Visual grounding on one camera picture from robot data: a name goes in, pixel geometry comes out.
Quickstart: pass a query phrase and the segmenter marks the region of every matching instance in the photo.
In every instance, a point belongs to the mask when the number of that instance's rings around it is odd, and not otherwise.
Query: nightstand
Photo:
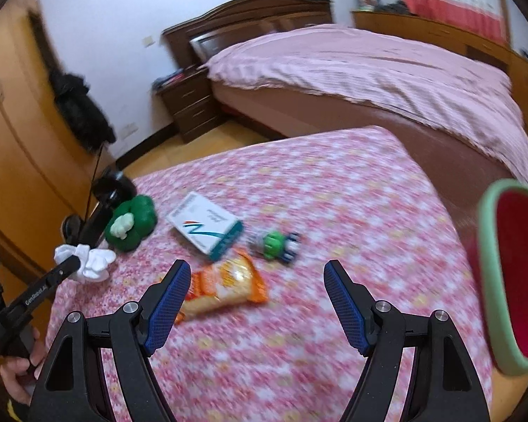
[[[185,143],[225,121],[211,93],[207,69],[190,69],[179,79],[156,92],[174,118]]]

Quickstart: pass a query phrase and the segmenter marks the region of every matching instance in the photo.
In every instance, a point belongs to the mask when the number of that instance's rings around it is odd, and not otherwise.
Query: white box
[[[166,218],[213,262],[243,231],[243,223],[237,217],[196,192],[186,195]]]

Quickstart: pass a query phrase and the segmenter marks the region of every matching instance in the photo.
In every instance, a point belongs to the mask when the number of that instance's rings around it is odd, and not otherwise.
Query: green toy figure
[[[291,263],[297,257],[300,242],[297,233],[283,235],[278,231],[258,231],[250,239],[250,247],[266,260],[278,259],[283,263]]]
[[[152,233],[157,221],[152,198],[137,195],[116,208],[104,230],[106,241],[120,251],[132,251]]]

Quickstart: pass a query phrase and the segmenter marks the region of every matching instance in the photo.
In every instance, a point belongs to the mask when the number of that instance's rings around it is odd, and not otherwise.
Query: green rim
[[[499,369],[508,375],[528,373],[528,358],[518,347],[504,289],[497,239],[497,202],[501,195],[516,190],[528,195],[528,186],[511,179],[494,182],[479,202],[479,268],[487,331]]]

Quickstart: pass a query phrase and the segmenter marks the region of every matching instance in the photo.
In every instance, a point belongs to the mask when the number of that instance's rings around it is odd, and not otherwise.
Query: blue gripper pad
[[[145,349],[149,356],[166,343],[176,315],[178,315],[178,311],[190,289],[190,281],[190,266],[182,261],[180,268],[149,318],[149,329],[145,340]]]
[[[361,355],[366,356],[370,344],[365,336],[364,318],[330,262],[325,265],[324,281],[325,289],[327,289],[327,294],[350,346],[358,349]]]

